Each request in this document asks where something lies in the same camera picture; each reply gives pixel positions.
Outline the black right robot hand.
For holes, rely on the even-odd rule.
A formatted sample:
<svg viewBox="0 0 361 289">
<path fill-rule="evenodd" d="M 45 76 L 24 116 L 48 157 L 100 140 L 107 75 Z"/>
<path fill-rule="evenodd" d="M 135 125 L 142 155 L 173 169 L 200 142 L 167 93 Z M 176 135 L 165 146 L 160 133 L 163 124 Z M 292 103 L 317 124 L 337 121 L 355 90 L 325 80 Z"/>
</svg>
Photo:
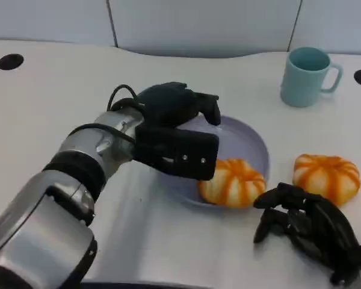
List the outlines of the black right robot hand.
<svg viewBox="0 0 361 289">
<path fill-rule="evenodd" d="M 332 285 L 349 287 L 361 282 L 361 243 L 331 201 L 281 182 L 258 196 L 253 206 L 263 211 L 255 244 L 269 233 L 284 235 L 299 252 L 332 271 Z"/>
</svg>

